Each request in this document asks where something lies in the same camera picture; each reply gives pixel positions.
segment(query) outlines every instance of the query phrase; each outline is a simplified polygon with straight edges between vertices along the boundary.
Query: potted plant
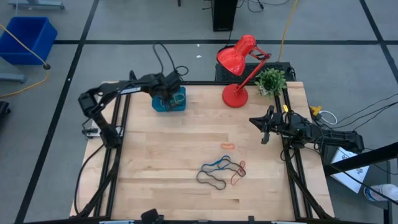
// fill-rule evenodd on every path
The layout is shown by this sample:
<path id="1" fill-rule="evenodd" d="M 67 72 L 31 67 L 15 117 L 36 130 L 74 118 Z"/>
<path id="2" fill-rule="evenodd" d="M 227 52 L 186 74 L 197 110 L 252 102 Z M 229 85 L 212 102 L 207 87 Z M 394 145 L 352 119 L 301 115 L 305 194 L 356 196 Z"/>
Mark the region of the potted plant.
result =
<path id="1" fill-rule="evenodd" d="M 262 96 L 279 96 L 286 89 L 285 72 L 274 68 L 261 71 L 255 79 Z"/>

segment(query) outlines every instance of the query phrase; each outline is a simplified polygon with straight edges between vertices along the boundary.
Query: black floor stripe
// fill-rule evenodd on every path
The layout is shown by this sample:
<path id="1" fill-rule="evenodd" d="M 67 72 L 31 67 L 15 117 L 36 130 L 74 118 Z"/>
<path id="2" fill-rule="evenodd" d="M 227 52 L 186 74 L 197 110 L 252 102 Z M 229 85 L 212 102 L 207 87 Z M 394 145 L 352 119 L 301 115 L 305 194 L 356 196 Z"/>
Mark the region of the black floor stripe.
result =
<path id="1" fill-rule="evenodd" d="M 386 45 L 387 42 L 384 41 L 379 28 L 377 28 L 376 22 L 374 21 L 371 11 L 369 10 L 368 5 L 366 4 L 365 0 L 359 0 L 359 2 L 362 5 L 363 11 L 365 12 L 366 17 L 368 18 L 368 21 L 372 27 L 374 35 L 376 35 L 377 40 L 380 41 L 381 50 L 383 51 L 383 54 L 386 57 L 386 60 L 388 62 L 388 65 L 390 66 L 392 74 L 394 75 L 394 77 L 396 78 L 396 81 L 398 82 L 397 65 L 396 65 L 394 59 L 392 58 L 390 51 L 388 50 L 388 47 Z"/>
<path id="2" fill-rule="evenodd" d="M 54 44 L 79 44 L 79 40 L 55 40 Z M 228 40 L 86 40 L 84 44 L 98 45 L 150 45 L 154 42 L 163 44 L 227 44 Z M 257 44 L 279 45 L 281 40 L 257 40 Z M 285 40 L 286 45 L 398 45 L 398 40 Z"/>
<path id="3" fill-rule="evenodd" d="M 29 204 L 32 200 L 34 191 L 36 189 L 37 182 L 39 181 L 40 173 L 43 169 L 45 158 L 47 157 L 47 153 L 49 152 L 50 144 L 51 144 L 52 138 L 55 133 L 55 128 L 57 127 L 57 124 L 58 124 L 58 121 L 60 119 L 60 115 L 62 112 L 63 105 L 65 104 L 65 100 L 68 95 L 68 90 L 69 90 L 70 84 L 72 82 L 77 64 L 79 62 L 81 50 L 83 49 L 83 46 L 84 46 L 84 41 L 87 38 L 87 34 L 88 34 L 88 30 L 90 29 L 91 22 L 93 22 L 93 18 L 94 18 L 94 14 L 95 14 L 95 11 L 96 11 L 96 8 L 98 5 L 98 1 L 99 0 L 94 0 L 93 5 L 90 10 L 90 13 L 88 15 L 85 27 L 83 29 L 83 33 L 81 34 L 80 41 L 79 41 L 78 47 L 76 49 L 75 56 L 72 60 L 72 64 L 70 65 L 68 75 L 65 79 L 65 83 L 63 84 L 63 88 L 62 88 L 61 95 L 60 95 L 60 98 L 57 103 L 57 107 L 55 108 L 53 117 L 51 119 L 49 130 L 47 131 L 47 135 L 44 139 L 44 143 L 43 143 L 42 149 L 40 151 L 39 158 L 37 159 L 35 168 L 33 170 L 32 177 L 30 178 L 29 184 L 27 186 L 27 190 L 25 192 L 24 199 L 22 200 L 21 207 L 19 208 L 15 223 L 23 223 L 25 220 L 25 216 L 28 211 Z"/>

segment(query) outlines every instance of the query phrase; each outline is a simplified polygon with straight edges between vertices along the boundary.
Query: gray floor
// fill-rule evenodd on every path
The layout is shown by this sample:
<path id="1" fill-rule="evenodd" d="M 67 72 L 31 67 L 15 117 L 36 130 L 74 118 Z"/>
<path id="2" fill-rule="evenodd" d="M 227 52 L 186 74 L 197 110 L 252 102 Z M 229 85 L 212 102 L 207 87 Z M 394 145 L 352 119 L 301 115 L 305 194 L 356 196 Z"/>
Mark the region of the gray floor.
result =
<path id="1" fill-rule="evenodd" d="M 48 16 L 58 30 L 58 40 L 78 40 L 93 0 L 64 1 L 66 10 L 19 10 L 20 16 Z M 266 6 L 264 12 L 249 12 L 246 3 L 236 12 L 232 39 L 254 34 L 257 39 L 279 40 L 294 1 L 283 6 Z M 395 0 L 366 0 L 381 34 L 398 40 Z M 227 39 L 227 32 L 213 32 L 209 3 L 182 0 L 100 0 L 88 40 L 174 40 Z M 0 22 L 7 24 L 15 14 L 0 2 Z M 291 40 L 376 40 L 357 0 L 300 0 L 287 34 Z M 215 55 L 223 45 L 167 45 L 176 65 L 185 65 L 186 80 L 214 80 Z M 273 54 L 279 45 L 259 45 Z M 398 60 L 398 46 L 388 46 Z M 0 129 L 0 223 L 12 223 L 21 205 L 27 184 L 47 134 L 55 105 L 70 68 L 76 45 L 54 45 L 48 57 L 50 78 L 37 88 L 6 99 L 12 113 Z M 165 70 L 170 65 L 162 52 Z M 303 81 L 311 105 L 322 105 L 338 118 L 397 92 L 398 84 L 378 45 L 286 45 L 282 61 L 290 62 Z M 0 82 L 0 95 L 37 82 L 44 77 L 40 66 L 18 66 L 27 76 L 21 85 Z M 122 80 L 134 70 L 138 77 L 158 72 L 160 66 L 151 45 L 85 45 L 70 86 L 67 100 L 44 164 L 42 175 L 27 213 L 26 222 L 66 218 L 69 215 L 75 180 L 86 141 L 81 135 L 85 120 L 77 103 L 78 95 L 105 80 Z M 397 141 L 392 107 L 358 129 L 367 147 L 376 148 Z M 397 172 L 396 160 L 392 172 Z M 333 208 L 338 218 L 357 222 L 382 223 L 382 210 L 367 203 L 342 197 L 328 180 Z M 398 185 L 398 179 L 392 177 Z"/>

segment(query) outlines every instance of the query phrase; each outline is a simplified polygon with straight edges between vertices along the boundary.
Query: wooden table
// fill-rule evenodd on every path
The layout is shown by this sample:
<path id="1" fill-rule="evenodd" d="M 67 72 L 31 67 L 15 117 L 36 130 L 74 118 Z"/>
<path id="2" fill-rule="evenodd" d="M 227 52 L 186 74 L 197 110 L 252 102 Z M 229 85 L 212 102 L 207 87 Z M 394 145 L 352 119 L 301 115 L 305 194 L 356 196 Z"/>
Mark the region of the wooden table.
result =
<path id="1" fill-rule="evenodd" d="M 287 86 L 292 109 L 310 118 L 303 83 Z M 274 100 L 258 95 L 256 86 L 247 86 L 247 104 L 232 109 L 221 99 L 224 86 L 186 88 L 187 109 L 181 112 L 157 113 L 148 94 L 131 96 L 112 219 L 141 219 L 143 212 L 156 208 L 166 220 L 247 220 L 249 215 L 256 220 L 294 220 L 286 166 L 279 157 L 280 136 L 271 134 L 269 143 L 262 145 L 260 131 L 249 122 L 250 117 L 264 116 Z M 112 112 L 113 104 L 103 111 L 108 121 Z M 235 149 L 222 149 L 222 143 L 233 143 Z M 88 141 L 85 159 L 101 144 L 100 139 Z M 79 209 L 98 188 L 104 152 L 82 173 Z M 233 172 L 217 173 L 227 182 L 224 190 L 199 184 L 195 177 L 201 165 L 223 155 L 245 161 L 246 176 L 232 186 Z M 303 149 L 302 161 L 308 189 L 333 216 L 319 155 Z M 105 193 L 102 214 L 107 197 Z M 298 199 L 302 203 L 299 190 Z M 300 210 L 304 217 L 302 204 Z"/>

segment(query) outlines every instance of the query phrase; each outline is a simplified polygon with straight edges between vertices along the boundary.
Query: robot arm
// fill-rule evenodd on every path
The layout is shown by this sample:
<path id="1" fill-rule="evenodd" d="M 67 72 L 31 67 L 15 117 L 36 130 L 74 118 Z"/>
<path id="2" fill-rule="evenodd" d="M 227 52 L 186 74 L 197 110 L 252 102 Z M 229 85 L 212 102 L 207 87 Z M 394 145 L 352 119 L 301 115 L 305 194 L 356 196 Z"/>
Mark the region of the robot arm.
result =
<path id="1" fill-rule="evenodd" d="M 109 124 L 102 115 L 106 105 L 118 95 L 145 92 L 151 97 L 159 96 L 165 103 L 172 99 L 180 89 L 180 75 L 173 71 L 166 77 L 162 73 L 144 75 L 138 80 L 126 80 L 116 83 L 104 83 L 99 87 L 89 89 L 79 96 L 79 104 L 83 114 L 98 125 L 100 136 L 105 147 L 117 147 L 120 144 L 119 134 L 113 124 Z"/>
<path id="2" fill-rule="evenodd" d="M 274 113 L 274 106 L 268 108 L 265 116 L 249 118 L 249 121 L 264 133 L 262 144 L 267 144 L 272 131 L 289 138 L 292 147 L 297 149 L 303 148 L 306 143 L 316 144 L 323 141 L 325 145 L 341 146 L 355 153 L 364 150 L 362 136 L 356 131 L 324 130 L 293 111 L 287 112 L 284 120 L 283 114 Z"/>

